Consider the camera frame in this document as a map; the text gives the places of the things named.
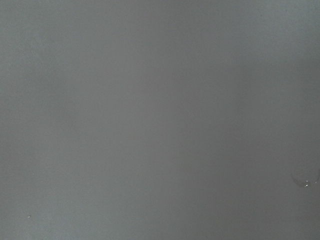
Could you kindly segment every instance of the plain gray background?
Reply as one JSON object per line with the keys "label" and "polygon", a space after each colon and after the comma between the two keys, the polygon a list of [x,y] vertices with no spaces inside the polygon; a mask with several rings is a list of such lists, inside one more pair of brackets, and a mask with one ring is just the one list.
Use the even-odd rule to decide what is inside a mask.
{"label": "plain gray background", "polygon": [[0,239],[319,239],[319,63],[317,0],[1,0]]}

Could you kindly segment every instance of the small speck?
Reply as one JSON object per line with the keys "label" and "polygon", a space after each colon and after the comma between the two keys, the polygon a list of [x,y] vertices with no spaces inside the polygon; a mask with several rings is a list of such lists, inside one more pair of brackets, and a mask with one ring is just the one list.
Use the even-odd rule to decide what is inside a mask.
{"label": "small speck", "polygon": [[307,180],[307,181],[305,181],[303,184],[304,184],[304,187],[305,187],[305,188],[307,188],[307,187],[309,187],[309,186],[310,186],[310,182],[309,182],[308,180]]}

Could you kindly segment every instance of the gray surface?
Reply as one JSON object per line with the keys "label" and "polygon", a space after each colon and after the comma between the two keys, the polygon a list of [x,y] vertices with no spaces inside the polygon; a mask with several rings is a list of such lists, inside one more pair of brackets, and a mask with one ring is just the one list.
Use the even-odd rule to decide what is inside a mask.
{"label": "gray surface", "polygon": [[0,239],[316,240],[320,2],[1,0]]}

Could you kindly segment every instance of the gray wall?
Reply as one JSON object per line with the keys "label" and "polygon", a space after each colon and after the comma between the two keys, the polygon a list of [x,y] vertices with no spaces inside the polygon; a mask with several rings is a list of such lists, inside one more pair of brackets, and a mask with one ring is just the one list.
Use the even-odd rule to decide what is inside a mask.
{"label": "gray wall", "polygon": [[0,239],[318,239],[319,63],[316,0],[1,0]]}

